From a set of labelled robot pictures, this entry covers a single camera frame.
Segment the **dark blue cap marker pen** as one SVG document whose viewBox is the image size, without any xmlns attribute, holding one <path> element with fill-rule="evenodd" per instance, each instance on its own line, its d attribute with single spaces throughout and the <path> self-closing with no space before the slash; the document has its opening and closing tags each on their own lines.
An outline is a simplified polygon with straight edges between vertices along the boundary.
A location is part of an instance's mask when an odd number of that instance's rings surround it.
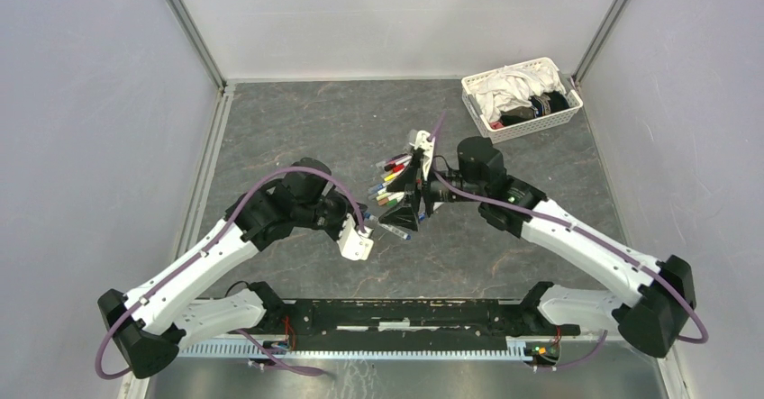
<svg viewBox="0 0 764 399">
<path fill-rule="evenodd" d="M 395 227 L 393 225 L 388 225 L 388 224 L 380 223 L 378 226 L 380 228 L 384 229 L 385 231 L 388 231 L 388 232 L 394 234 L 395 236 L 397 236 L 398 238 L 400 238 L 402 240 L 410 240 L 411 239 L 411 235 L 407 231 L 403 231 L 402 229 L 399 229 L 399 228 L 397 228 L 397 227 Z"/>
</svg>

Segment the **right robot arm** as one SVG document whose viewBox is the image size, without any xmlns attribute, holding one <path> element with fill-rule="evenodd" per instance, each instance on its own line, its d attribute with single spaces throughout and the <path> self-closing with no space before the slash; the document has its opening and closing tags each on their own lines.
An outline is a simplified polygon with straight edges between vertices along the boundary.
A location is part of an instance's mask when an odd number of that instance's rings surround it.
<svg viewBox="0 0 764 399">
<path fill-rule="evenodd" d="M 387 185 L 400 200 L 381 216 L 382 223 L 417 231 L 421 215 L 432 215 L 436 205 L 475 202 L 489 226 L 555 253 L 603 286 L 542 286 L 539 298 L 520 311 L 528 332 L 543 334 L 553 325 L 617 331 L 653 358 L 666 357 L 678 341 L 708 341 L 695 311 L 692 268 L 684 259 L 641 253 L 581 222 L 537 187 L 511 176 L 488 138 L 462 140 L 457 168 L 445 171 L 435 167 L 435 141 L 427 131 L 410 133 L 408 160 Z"/>
</svg>

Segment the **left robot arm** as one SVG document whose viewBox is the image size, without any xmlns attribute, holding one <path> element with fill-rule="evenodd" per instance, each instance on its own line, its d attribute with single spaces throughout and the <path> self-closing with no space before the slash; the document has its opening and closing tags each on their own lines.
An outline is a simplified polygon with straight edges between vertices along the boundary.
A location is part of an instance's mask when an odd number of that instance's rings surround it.
<svg viewBox="0 0 764 399">
<path fill-rule="evenodd" d="M 231 269 L 296 228 L 324 231 L 350 260 L 367 259 L 373 242 L 368 208 L 322 162 L 304 158 L 259 180 L 189 251 L 144 284 L 110 289 L 97 301 L 107 333 L 95 356 L 106 380 L 157 374 L 183 349 L 219 334 L 286 335 L 296 328 L 284 301 L 265 283 L 196 304 Z"/>
</svg>

